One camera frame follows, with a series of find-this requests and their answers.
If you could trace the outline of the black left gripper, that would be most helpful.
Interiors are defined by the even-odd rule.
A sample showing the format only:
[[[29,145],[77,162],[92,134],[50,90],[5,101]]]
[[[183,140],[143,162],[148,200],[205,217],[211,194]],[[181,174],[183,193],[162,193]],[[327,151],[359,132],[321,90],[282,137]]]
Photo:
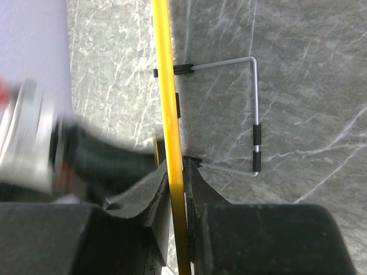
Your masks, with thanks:
[[[155,150],[114,144],[76,121],[57,120],[50,141],[53,191],[103,205],[157,168]]]

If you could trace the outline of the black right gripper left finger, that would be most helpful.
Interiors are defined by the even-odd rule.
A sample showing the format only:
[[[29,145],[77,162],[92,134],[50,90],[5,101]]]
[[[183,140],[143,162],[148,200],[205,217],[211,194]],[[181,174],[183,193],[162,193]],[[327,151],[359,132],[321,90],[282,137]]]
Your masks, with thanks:
[[[2,274],[160,274],[170,197],[166,164],[115,197],[118,209],[1,204]]]

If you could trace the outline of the yellow-framed whiteboard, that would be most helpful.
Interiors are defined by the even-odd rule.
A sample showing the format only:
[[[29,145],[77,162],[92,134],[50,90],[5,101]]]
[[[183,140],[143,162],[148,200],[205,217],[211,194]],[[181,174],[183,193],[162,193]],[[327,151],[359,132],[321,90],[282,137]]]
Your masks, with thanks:
[[[179,274],[191,274],[168,1],[152,1],[167,172]]]

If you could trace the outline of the yellow whiteboard eraser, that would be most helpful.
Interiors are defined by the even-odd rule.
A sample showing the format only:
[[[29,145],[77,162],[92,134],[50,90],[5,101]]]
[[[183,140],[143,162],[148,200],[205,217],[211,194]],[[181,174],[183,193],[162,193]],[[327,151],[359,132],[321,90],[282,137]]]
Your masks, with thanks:
[[[153,145],[154,145],[154,156],[155,156],[155,164],[157,167],[159,167],[159,153],[158,153],[158,142],[157,138],[153,139]]]

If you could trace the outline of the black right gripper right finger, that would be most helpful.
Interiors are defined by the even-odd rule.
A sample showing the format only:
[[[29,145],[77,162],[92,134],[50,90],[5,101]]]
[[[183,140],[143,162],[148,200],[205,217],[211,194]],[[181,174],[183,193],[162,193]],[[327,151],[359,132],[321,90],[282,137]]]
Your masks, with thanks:
[[[332,215],[322,206],[233,204],[183,160],[195,274],[354,274]]]

